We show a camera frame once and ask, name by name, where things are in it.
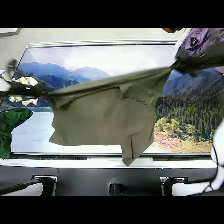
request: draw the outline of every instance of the display screen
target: display screen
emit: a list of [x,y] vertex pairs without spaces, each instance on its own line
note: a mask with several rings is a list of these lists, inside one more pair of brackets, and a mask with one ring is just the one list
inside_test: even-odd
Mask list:
[[[174,45],[65,46],[26,49],[15,73],[37,77],[48,91],[129,72],[170,66]],[[154,143],[146,153],[209,153],[214,132],[224,117],[224,83],[215,69],[200,71],[196,78],[173,70],[156,105]],[[24,107],[6,99],[5,107]],[[14,152],[85,152],[84,146],[64,147],[49,143],[53,113],[47,101],[27,107],[33,116],[13,132]],[[87,147],[91,153],[121,153]]]

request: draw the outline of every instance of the white wall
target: white wall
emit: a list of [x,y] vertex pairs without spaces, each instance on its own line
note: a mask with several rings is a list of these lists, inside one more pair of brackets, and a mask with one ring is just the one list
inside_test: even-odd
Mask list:
[[19,60],[28,43],[45,41],[178,39],[183,32],[169,34],[161,28],[22,28],[19,35],[0,37],[0,69]]

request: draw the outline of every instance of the green cloth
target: green cloth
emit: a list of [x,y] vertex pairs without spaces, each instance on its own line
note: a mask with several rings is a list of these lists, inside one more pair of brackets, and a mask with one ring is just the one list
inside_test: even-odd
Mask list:
[[0,158],[6,158],[11,153],[11,142],[14,128],[24,123],[33,112],[26,108],[15,108],[0,112]]
[[55,128],[50,142],[121,145],[123,162],[131,164],[153,142],[155,105],[171,70],[134,72],[50,93]]

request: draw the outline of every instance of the gray fabric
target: gray fabric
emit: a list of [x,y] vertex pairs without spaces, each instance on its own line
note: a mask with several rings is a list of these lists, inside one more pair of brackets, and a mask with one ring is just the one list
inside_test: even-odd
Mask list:
[[123,161],[130,165],[153,142],[155,105],[171,70],[140,71],[49,94],[55,128],[50,142],[121,145]]

